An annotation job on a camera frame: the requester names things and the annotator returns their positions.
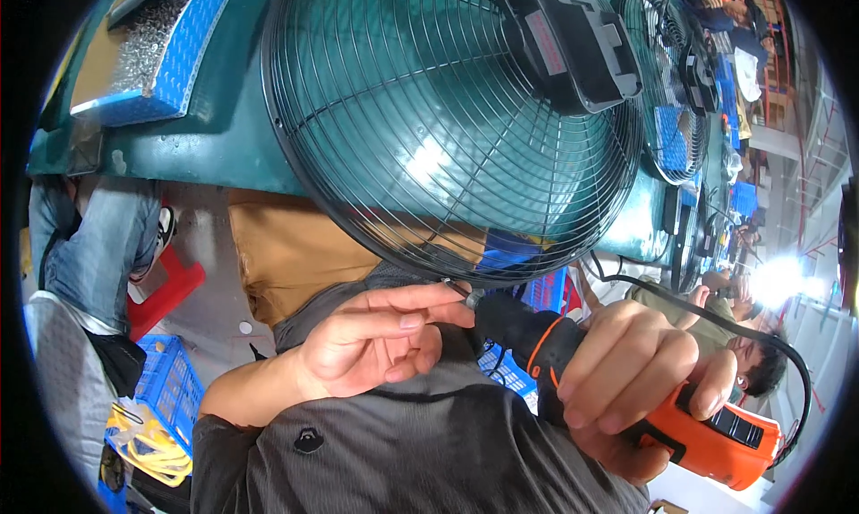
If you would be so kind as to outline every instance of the olive green shirt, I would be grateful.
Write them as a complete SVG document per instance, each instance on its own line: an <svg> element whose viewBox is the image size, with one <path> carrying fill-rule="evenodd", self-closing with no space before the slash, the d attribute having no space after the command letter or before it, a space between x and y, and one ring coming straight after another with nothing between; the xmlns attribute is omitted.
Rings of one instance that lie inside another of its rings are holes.
<svg viewBox="0 0 859 514"><path fill-rule="evenodd" d="M669 304L666 300L658 297L656 294L645 291L642 288L633 286L626 294L628 299L634 299L639 304L647 305L651 309L660 311L672 326L677 325L682 315L686 311L676 305ZM710 297L707 300L707 309L714 312L727 320L736 322L734 313L731 312L731 305L724 297ZM714 323L699 318L698 321L689 329L687 329L698 344L698 356L708 356L718 350L723 350L727 342L736 337L731 332L716 326Z"/></svg>

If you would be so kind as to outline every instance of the pile of screws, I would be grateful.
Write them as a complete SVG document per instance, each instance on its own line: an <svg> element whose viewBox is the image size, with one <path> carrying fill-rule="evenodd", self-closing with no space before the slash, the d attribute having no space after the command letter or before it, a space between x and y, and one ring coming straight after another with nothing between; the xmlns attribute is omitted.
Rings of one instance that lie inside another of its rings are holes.
<svg viewBox="0 0 859 514"><path fill-rule="evenodd" d="M127 26L119 46L110 94L142 89L161 63L166 40L188 0L150 2L140 9Z"/></svg>

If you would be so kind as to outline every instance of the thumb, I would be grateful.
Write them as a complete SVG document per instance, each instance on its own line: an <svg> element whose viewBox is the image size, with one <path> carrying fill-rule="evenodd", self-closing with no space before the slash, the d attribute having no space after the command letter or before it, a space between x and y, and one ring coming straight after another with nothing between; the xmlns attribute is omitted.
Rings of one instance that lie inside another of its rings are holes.
<svg viewBox="0 0 859 514"><path fill-rule="evenodd" d="M349 345L368 339L401 339L414 335L426 324L421 313L396 311L337 313L319 325L333 344Z"/></svg>

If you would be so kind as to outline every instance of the cardboard box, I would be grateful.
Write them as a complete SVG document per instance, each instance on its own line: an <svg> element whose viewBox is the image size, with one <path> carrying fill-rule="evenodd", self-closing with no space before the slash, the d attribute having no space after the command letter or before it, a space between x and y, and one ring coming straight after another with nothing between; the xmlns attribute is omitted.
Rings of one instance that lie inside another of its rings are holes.
<svg viewBox="0 0 859 514"><path fill-rule="evenodd" d="M116 0L111 10L123 0ZM167 38L155 73L141 89L109 94L124 27L107 30L102 20L87 48L72 91L70 113L102 126L181 117L209 38L228 0L188 0Z"/></svg>

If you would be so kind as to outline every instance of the fan grille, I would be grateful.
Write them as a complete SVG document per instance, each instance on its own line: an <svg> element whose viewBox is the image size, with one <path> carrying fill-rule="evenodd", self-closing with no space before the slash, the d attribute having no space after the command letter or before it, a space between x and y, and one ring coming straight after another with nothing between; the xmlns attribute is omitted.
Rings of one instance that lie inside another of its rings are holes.
<svg viewBox="0 0 859 514"><path fill-rule="evenodd" d="M494 0L272 0L262 46L269 113L307 193L428 278L502 286L552 272L593 248L628 197L639 101L554 112L513 60Z"/></svg>
<svg viewBox="0 0 859 514"><path fill-rule="evenodd" d="M706 117L695 115L680 80L683 49L694 36L670 0L617 0L642 70L644 130L660 174L681 184L701 168L709 139Z"/></svg>

